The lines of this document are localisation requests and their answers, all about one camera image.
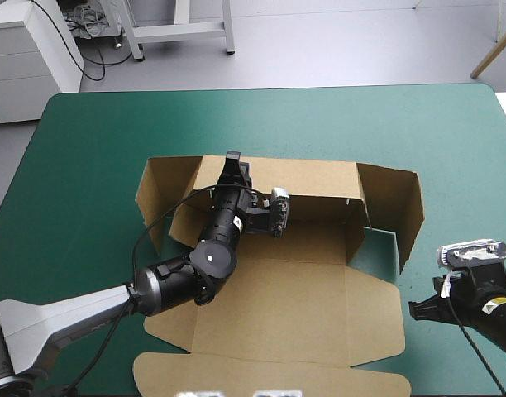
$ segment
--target cardboard box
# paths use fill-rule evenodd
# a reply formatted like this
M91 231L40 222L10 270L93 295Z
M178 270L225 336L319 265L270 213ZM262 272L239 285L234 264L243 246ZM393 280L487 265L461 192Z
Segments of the cardboard box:
M423 222L415 173L346 161L247 158L253 186L290 194L280 239L243 235L238 266L208 305L188 303L145 330L191 354L144 353L134 375L145 397L219 390L302 390L312 396L409 396L401 375L351 369L404 349L397 288L346 264L364 225L396 232L403 269ZM145 224L192 190L215 184L224 157L149 159L136 201ZM208 195L182 205L170 235L195 246ZM159 250L163 227L151 234Z

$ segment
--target white drawer cabinet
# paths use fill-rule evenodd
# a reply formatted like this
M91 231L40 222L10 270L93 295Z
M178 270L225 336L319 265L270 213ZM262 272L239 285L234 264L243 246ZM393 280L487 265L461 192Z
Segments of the white drawer cabinet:
M84 61L56 0L37 0L51 15L79 63ZM47 16L28 0L0 6L0 122L35 120L57 93L79 91L82 72Z

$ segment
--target green table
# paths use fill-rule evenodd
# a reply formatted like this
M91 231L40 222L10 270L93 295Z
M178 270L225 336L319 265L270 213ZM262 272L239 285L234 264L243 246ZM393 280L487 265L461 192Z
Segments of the green table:
M351 264L393 281L403 301L405 353L365 368L407 376L414 394L497 391L457 327L417 323L407 306L432 294L441 244L506 241L506 118L480 84L56 96L0 210L0 299L43 304L129 280L146 158L228 149L417 171L426 222L405 271L396 274L392 237L379 232ZM153 259L148 243L141 263ZM81 391L134 392L133 359L174 349L142 320L121 325ZM52 382L71 381L104 332L64 350ZM506 356L475 340L506 386Z

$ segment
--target wire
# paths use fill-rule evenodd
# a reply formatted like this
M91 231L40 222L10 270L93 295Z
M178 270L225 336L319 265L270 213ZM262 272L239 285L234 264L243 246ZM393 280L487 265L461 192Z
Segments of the wire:
M488 371L488 373L490 374L490 376L494 380L494 383L498 386L498 389L501 391L501 395L503 397L506 397L506 391L503 388L503 386L501 385L501 382L499 382L498 377L495 375L494 371L492 371L492 368L490 368L489 363L486 361L485 357L480 352L479 348L475 344L474 340L471 338L470 334L466 331L466 328L462 324L462 321L459 319L459 316L457 316L457 313L455 313L455 310L453 309L453 304L451 304L450 297L447 297L446 301L448 303L448 306L450 307L451 315L453 316L453 318L455 319L455 321L459 325L459 328L461 329L462 333L464 334L464 336L468 340L468 343L470 344L470 346L472 347L472 349L474 349L475 354L477 355L477 357L479 357L479 359L481 360L481 362L485 366L486 370Z
M92 64L96 64L96 65L104 65L104 66L114 66L114 65L120 65L120 64L124 64L127 60L130 59L131 57L131 53L128 54L126 56L126 58L123 58L122 60L119 60L117 62L106 62L106 63L102 63L102 62L97 62L96 60L91 60L89 59L88 57L84 56L84 55L81 55L85 60L87 60L88 62L91 62Z
M82 372L80 372L80 375L76 377L76 379L71 382L71 384L68 386L67 389L65 389L60 397L65 397L73 391L77 387L77 385L82 381L82 379L93 369L95 364L97 364L98 360L101 358L101 355L106 350L106 347L108 343L112 340L113 334L115 333L117 326L119 325L119 322L121 321L122 316L125 314L125 312L128 310L128 306L131 303L131 299L128 299L121 308L121 311L119 312L119 315L115 318L115 321L113 322L113 325L110 327L110 330L108 331L106 337L103 340L103 343L101 343L100 348L97 350L97 353L95 353L95 356L93 359L89 362L89 364L84 368Z
M136 271L137 271L137 248L143 241L143 239L146 237L146 235L149 233L151 229L155 227L159 222L161 222L166 216L171 214L177 207L179 207L181 204L189 201L193 197L198 196L202 192L206 192L211 189L218 188L241 188L246 189L251 192L257 193L259 196L264 197L264 194L261 193L257 189L253 189L250 186L245 186L243 184L212 184L210 186L205 186L204 188L201 188L200 190L196 190L195 192L192 192L179 200L175 205L173 205L171 208L166 210L164 213L162 213L158 218L156 218L150 225L146 227L146 229L143 231L143 233L140 234L140 236L137 238L136 244L134 244L133 249L131 250L131 267L132 267L132 273L133 273L133 280L134 280L134 289L137 290L137 278L136 278Z
M58 26L56 25L55 21L53 21L53 18L51 17L51 15L49 15L49 13L45 10L45 8L43 8L40 4L38 4L38 2L36 0L29 0L30 2L32 2L34 5L36 5L38 8L40 8L40 10L47 16L47 18L50 20L50 22L53 24L53 26L55 27L56 29L56 32L58 33L58 36L60 36L60 39L62 39L62 42L64 42L64 46L65 46L65 49L68 51L69 53L69 56L71 57L71 59L73 60L73 63L77 66L77 68L82 72L82 74L84 76L86 76L88 79L92 80L92 81L101 81L101 80L104 80L104 77L106 77L106 66L104 65L104 58L103 58L103 53L100 51L100 49L98 48L97 46L97 52L98 52L98 56L100 57L102 63L103 63L103 73L101 74L101 77L99 78L95 78L93 76L90 76L89 74L87 74L86 72L84 72L84 69L82 69L79 65L79 63L77 62L77 60L74 58L73 56L73 53L71 52L71 50L69 49L69 46L68 46L68 43L65 41L65 38L64 36L62 35L62 32L60 31L60 29L58 28Z

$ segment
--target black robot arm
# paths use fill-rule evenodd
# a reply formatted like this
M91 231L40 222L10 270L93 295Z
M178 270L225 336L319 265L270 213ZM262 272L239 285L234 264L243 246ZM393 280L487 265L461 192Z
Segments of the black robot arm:
M241 234L280 237L288 211L284 189L274 188L269 200L262 199L251 188L249 164L240 162L240 153L228 152L197 246L137 271L136 310L151 316L192 299L199 305L211 302L236 268Z
M449 273L433 279L437 294L409 302L411 317L472 327L506 352L504 260L506 244L495 240L442 246L437 262Z

